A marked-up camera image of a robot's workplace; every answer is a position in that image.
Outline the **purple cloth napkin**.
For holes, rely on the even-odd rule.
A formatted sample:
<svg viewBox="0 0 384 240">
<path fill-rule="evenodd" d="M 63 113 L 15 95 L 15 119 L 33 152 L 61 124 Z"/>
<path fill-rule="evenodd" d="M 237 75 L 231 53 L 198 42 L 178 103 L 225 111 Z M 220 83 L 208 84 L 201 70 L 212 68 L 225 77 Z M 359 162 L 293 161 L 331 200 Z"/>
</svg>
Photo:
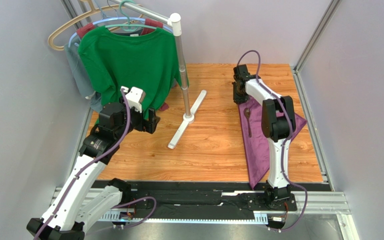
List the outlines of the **purple cloth napkin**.
<svg viewBox="0 0 384 240">
<path fill-rule="evenodd" d="M 261 128 L 262 106 L 252 97 L 249 101 L 238 104 L 237 106 L 247 164 L 248 181 L 251 189 L 254 189 L 270 169 L 269 143 Z M 243 112 L 245 108 L 250 109 L 249 121 L 252 137 L 248 136 L 247 120 Z"/>
</svg>

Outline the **green t-shirt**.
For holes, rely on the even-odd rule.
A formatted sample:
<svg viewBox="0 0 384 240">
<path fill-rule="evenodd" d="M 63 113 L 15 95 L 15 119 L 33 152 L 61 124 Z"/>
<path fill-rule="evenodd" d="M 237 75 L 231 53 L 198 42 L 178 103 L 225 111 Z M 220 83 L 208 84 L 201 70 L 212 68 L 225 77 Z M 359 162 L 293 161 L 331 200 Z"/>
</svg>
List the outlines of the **green t-shirt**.
<svg viewBox="0 0 384 240">
<path fill-rule="evenodd" d="M 122 87 L 139 88 L 145 92 L 145 119 L 149 108 L 164 104 L 173 83 L 181 82 L 175 37 L 161 28 L 125 36 L 100 26 L 80 40 L 78 54 L 101 105 L 117 102 Z"/>
</svg>

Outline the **wooden clothes hanger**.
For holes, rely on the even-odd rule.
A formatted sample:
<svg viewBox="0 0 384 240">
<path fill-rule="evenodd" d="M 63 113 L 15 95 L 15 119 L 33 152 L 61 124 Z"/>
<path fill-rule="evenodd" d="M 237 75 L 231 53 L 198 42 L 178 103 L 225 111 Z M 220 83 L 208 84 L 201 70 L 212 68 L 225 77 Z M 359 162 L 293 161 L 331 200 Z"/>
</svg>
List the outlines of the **wooden clothes hanger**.
<svg viewBox="0 0 384 240">
<path fill-rule="evenodd" d="M 63 51 L 64 46 L 58 46 L 54 42 L 55 39 L 61 33 L 68 30 L 69 28 L 75 28 L 76 30 L 82 28 L 84 26 L 82 21 L 84 20 L 90 23 L 92 20 L 91 17 L 93 15 L 101 15 L 105 19 L 107 11 L 113 11 L 115 13 L 118 13 L 118 7 L 120 2 L 120 0 L 107 0 L 106 4 L 99 5 L 99 0 L 77 0 L 77 4 L 79 5 L 83 13 L 76 15 L 77 12 L 74 8 L 73 1 L 62 0 L 62 5 L 72 18 L 49 35 L 47 40 L 49 47 L 56 51 Z"/>
</svg>

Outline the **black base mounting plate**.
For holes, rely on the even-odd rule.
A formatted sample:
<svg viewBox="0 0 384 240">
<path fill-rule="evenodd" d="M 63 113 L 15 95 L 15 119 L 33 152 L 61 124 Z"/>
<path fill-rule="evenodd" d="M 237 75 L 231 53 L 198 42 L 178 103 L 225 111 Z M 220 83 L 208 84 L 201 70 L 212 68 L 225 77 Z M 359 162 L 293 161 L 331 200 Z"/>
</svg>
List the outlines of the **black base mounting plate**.
<svg viewBox="0 0 384 240">
<path fill-rule="evenodd" d="M 255 190 L 245 182 L 193 181 L 129 181 L 127 201 L 140 202 L 122 208 L 109 209 L 104 221 L 134 221 L 150 215 L 149 220 L 161 221 L 253 221 L 259 213 L 284 215 L 298 213 L 304 193 L 329 192 L 329 185 L 304 183 L 302 190 L 291 188 L 288 199 L 270 203 L 267 186 L 259 183 Z"/>
</svg>

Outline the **brown wooden spoon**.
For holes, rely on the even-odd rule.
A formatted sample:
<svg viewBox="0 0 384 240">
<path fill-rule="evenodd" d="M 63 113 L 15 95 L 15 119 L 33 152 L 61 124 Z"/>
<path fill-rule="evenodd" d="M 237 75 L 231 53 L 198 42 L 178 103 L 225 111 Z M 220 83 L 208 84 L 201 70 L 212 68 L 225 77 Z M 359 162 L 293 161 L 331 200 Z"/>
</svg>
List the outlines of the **brown wooden spoon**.
<svg viewBox="0 0 384 240">
<path fill-rule="evenodd" d="M 251 130 L 251 124 L 250 124 L 251 110 L 248 107 L 246 107 L 243 110 L 243 114 L 247 122 L 248 137 L 251 138 L 252 137 L 252 130 Z"/>
</svg>

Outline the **grey garment on rack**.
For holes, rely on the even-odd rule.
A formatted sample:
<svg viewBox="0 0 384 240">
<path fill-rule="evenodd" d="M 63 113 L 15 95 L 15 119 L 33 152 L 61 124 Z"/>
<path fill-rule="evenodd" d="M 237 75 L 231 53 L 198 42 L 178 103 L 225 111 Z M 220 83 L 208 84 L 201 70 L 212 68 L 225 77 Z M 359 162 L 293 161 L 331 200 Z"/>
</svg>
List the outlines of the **grey garment on rack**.
<svg viewBox="0 0 384 240">
<path fill-rule="evenodd" d="M 80 39 L 75 37 L 71 41 L 71 45 L 66 44 L 64 46 L 64 52 L 80 95 L 89 100 L 92 110 L 99 113 L 103 109 L 101 94 L 93 89 L 89 75 L 78 53 L 79 44 Z"/>
</svg>

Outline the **aluminium frame rail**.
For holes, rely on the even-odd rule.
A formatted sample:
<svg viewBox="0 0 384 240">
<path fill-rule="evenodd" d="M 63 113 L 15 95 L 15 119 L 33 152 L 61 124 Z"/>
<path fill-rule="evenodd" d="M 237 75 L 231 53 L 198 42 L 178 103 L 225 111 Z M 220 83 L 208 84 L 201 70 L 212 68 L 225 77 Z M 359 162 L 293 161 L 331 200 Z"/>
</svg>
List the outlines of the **aluminium frame rail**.
<svg viewBox="0 0 384 240">
<path fill-rule="evenodd" d="M 322 175 L 322 183 L 329 185 L 331 191 L 335 191 L 335 187 L 332 183 L 330 168 L 327 163 L 327 157 L 324 151 L 322 140 L 320 138 L 320 131 L 318 129 L 314 111 L 312 109 L 312 102 L 314 102 L 316 95 L 314 93 L 315 80 L 313 79 L 312 71 L 307 67 L 307 62 L 312 58 L 313 51 L 315 47 L 317 47 L 318 41 L 322 37 L 325 29 L 329 25 L 341 3 L 342 2 L 340 0 L 331 0 L 329 2 L 321 19 L 316 25 L 315 30 L 313 31 L 305 48 L 303 49 L 297 63 L 291 67 L 299 99 L 303 107 L 303 113 L 307 119 L 308 131 Z"/>
</svg>

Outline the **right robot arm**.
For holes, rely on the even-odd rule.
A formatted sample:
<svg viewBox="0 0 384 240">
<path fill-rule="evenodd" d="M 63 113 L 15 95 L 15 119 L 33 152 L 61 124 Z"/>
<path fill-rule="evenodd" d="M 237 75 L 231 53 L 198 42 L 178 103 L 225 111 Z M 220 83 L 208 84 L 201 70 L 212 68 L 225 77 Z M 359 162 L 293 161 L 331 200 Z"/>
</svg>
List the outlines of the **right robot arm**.
<svg viewBox="0 0 384 240">
<path fill-rule="evenodd" d="M 268 140 L 269 177 L 264 190 L 264 203 L 274 209 L 291 198 L 288 178 L 288 151 L 296 129 L 293 100 L 269 88 L 261 78 L 249 73 L 245 64 L 233 68 L 233 100 L 246 103 L 250 97 L 261 105 L 261 130 Z"/>
</svg>

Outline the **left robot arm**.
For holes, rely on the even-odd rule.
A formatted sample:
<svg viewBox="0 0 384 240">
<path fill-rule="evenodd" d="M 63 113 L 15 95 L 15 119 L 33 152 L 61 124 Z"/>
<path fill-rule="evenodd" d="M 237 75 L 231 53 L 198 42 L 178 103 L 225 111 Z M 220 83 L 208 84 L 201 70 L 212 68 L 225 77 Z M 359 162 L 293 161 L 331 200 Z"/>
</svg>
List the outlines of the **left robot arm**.
<svg viewBox="0 0 384 240">
<path fill-rule="evenodd" d="M 83 240 L 90 228 L 117 205 L 132 200 L 131 185 L 114 178 L 94 199 L 84 200 L 97 177 L 133 130 L 153 134 L 160 117 L 153 108 L 145 113 L 123 100 L 106 104 L 84 139 L 73 170 L 59 195 L 40 218 L 31 218 L 26 229 L 35 240 Z"/>
</svg>

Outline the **teal clothes hanger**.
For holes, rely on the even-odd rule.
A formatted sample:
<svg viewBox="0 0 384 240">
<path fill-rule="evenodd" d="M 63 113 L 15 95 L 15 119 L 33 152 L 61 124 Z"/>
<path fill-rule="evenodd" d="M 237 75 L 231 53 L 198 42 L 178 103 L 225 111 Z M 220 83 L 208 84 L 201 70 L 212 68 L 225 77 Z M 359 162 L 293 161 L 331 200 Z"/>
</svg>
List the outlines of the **teal clothes hanger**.
<svg viewBox="0 0 384 240">
<path fill-rule="evenodd" d="M 132 4 L 135 4 L 135 2 L 133 0 L 122 0 L 120 3 L 119 3 L 119 6 L 118 6 L 118 10 L 121 14 L 123 14 L 125 17 L 126 17 L 126 22 L 125 23 L 117 23 L 117 24 L 110 24 L 110 25 L 105 25 L 105 27 L 107 29 L 110 29 L 110 28 L 121 28 L 123 31 L 125 32 L 135 32 L 137 31 L 139 28 L 142 28 L 142 29 L 151 29 L 151 30 L 156 30 L 157 28 L 154 27 L 154 26 L 151 26 L 151 25 L 146 25 L 144 23 L 141 23 L 141 24 L 136 24 L 135 22 L 132 22 L 131 21 L 131 18 L 128 14 L 124 13 L 122 8 L 123 8 L 123 5 L 125 3 L 132 3 Z"/>
</svg>

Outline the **white clothes rack stand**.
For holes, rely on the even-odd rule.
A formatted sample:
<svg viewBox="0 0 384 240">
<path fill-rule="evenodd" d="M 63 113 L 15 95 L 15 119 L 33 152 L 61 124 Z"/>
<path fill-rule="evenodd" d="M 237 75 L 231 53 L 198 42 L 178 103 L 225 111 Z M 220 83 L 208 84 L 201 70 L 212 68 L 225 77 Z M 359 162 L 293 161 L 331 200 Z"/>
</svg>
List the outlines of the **white clothes rack stand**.
<svg viewBox="0 0 384 240">
<path fill-rule="evenodd" d="M 181 79 L 180 88 L 182 91 L 184 110 L 185 110 L 183 114 L 182 123 L 176 130 L 171 141 L 168 143 L 168 148 L 174 149 L 180 142 L 188 126 L 194 123 L 196 112 L 198 111 L 199 107 L 201 106 L 201 104 L 203 103 L 207 95 L 207 91 L 202 90 L 199 93 L 195 102 L 193 104 L 190 103 L 189 82 L 188 82 L 189 78 L 187 74 L 187 68 L 186 68 L 184 52 L 183 52 L 183 42 L 182 42 L 182 33 L 183 33 L 182 23 L 181 23 L 182 17 L 179 13 L 172 13 L 169 17 L 167 17 L 162 14 L 151 11 L 143 6 L 140 6 L 130 0 L 116 0 L 115 3 L 119 4 L 120 10 L 122 9 L 122 7 L 126 7 L 127 9 L 133 10 L 139 14 L 143 14 L 153 20 L 161 22 L 171 27 L 172 29 L 172 33 L 175 39 L 179 73 L 180 73 L 180 79 Z"/>
</svg>

